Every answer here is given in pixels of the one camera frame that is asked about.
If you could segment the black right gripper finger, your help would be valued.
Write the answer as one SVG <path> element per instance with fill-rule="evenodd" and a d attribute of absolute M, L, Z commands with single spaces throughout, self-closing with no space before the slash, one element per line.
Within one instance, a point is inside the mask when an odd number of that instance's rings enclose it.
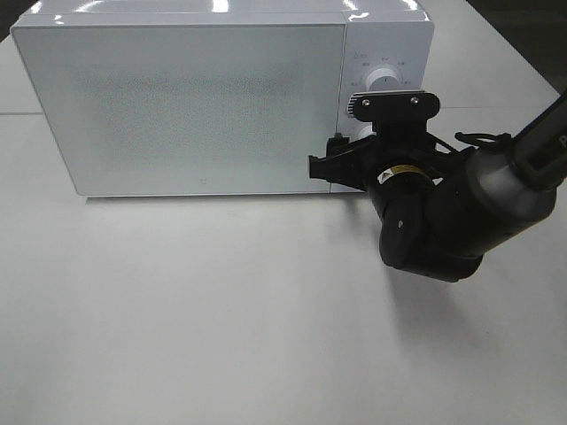
<path fill-rule="evenodd" d="M 366 192 L 365 149 L 349 148 L 334 151 L 325 157 L 308 156 L 308 176 L 310 179 L 324 180 L 350 189 Z"/>
<path fill-rule="evenodd" d="M 327 141 L 326 158 L 361 159 L 371 150 L 376 139 L 376 134 L 370 134 L 351 141 L 349 137 L 336 133 Z"/>

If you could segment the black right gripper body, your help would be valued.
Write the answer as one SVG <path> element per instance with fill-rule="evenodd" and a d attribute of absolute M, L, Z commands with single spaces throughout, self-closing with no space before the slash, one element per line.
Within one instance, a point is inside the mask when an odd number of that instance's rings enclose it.
<path fill-rule="evenodd" d="M 364 190 L 376 208 L 421 208 L 447 174 L 447 152 L 427 132 L 389 132 L 349 143 L 363 172 Z"/>

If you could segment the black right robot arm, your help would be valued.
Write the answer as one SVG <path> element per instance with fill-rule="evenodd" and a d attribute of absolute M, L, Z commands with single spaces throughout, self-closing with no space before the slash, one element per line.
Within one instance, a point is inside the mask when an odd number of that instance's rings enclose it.
<path fill-rule="evenodd" d="M 371 134 L 335 134 L 323 157 L 309 158 L 308 173 L 368 194 L 387 266 L 457 282 L 553 212 L 566 177 L 566 99 L 516 135 L 456 133 L 461 150 L 428 131 L 439 110 L 424 90 L 353 94 L 347 112 Z"/>

